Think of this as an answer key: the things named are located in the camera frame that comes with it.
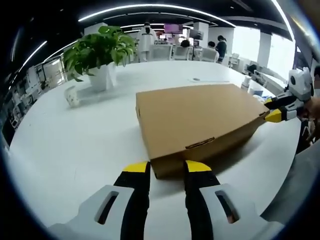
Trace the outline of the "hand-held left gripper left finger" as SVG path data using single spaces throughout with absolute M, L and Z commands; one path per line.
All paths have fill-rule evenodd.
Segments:
M 151 164 L 126 166 L 114 184 L 105 185 L 80 204 L 67 223 L 48 231 L 56 240 L 142 240 L 150 206 Z

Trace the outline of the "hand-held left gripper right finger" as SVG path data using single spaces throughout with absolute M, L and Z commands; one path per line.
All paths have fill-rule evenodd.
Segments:
M 193 240 L 272 240 L 284 227 L 263 219 L 254 202 L 221 184 L 204 163 L 184 162 L 184 191 Z

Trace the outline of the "person's right hand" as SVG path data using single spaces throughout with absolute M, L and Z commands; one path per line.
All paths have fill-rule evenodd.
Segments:
M 320 118 L 320 98 L 312 96 L 303 106 L 303 118 L 319 119 Z

